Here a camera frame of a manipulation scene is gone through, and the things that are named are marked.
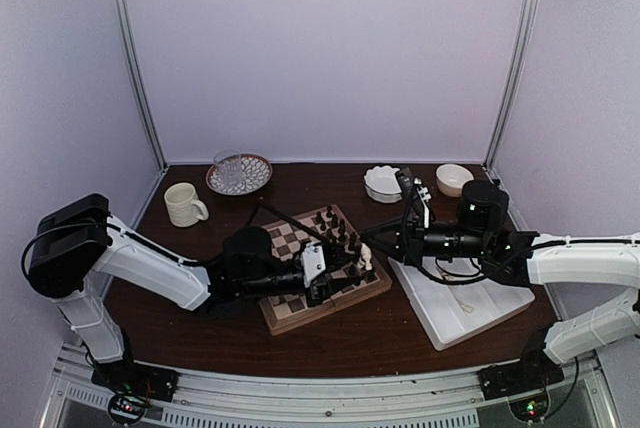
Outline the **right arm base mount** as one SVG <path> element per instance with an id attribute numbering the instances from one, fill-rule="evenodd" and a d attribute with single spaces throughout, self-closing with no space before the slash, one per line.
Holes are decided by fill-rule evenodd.
<path id="1" fill-rule="evenodd" d="M 490 365 L 477 372 L 484 399 L 510 398 L 511 414 L 529 425 L 543 424 L 559 413 L 572 397 L 580 374 L 579 359 L 574 357 L 574 377 L 569 391 L 553 406 L 549 387 L 562 382 L 564 372 L 560 364 L 544 353 L 548 330 L 539 330 L 529 338 L 519 360 Z"/>

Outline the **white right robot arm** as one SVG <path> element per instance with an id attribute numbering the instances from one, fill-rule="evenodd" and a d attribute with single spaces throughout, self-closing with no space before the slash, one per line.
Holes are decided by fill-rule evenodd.
<path id="1" fill-rule="evenodd" d="M 638 335 L 637 234 L 594 238 L 509 230 L 509 196 L 487 180 L 465 183 L 455 220 L 439 222 L 419 179 L 403 177 L 400 184 L 405 200 L 401 217 L 362 231 L 361 240 L 434 283 L 466 286 L 491 280 L 519 288 L 564 283 L 623 288 L 614 299 L 532 335 L 512 371 L 519 388 L 535 388 L 551 365 Z"/>

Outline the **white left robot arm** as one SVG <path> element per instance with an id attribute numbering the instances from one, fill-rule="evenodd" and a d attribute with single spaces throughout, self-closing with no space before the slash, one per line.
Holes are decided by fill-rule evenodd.
<path id="1" fill-rule="evenodd" d="M 89 285 L 92 272 L 127 281 L 187 311 L 218 316 L 234 303 L 269 296 L 302 294 L 315 307 L 364 280 L 359 255 L 328 236 L 289 218 L 310 236 L 293 256 L 272 253 L 269 232 L 246 224 L 224 239 L 208 260 L 180 256 L 130 229 L 109 210 L 101 194 L 87 195 L 44 217 L 23 249 L 20 267 L 31 288 L 54 302 L 106 377 L 123 392 L 137 390 L 144 372 L 131 360 L 124 331 Z"/>

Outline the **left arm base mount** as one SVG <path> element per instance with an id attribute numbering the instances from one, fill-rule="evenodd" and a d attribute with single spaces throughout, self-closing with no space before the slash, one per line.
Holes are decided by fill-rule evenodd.
<path id="1" fill-rule="evenodd" d="M 153 401 L 173 400 L 179 374 L 173 369 L 136 362 L 130 339 L 124 330 L 122 336 L 122 359 L 100 363 L 87 350 L 85 360 L 93 369 L 91 382 L 108 388 L 113 393 L 106 408 L 111 420 L 120 426 L 131 426 L 138 423 L 153 407 Z"/>

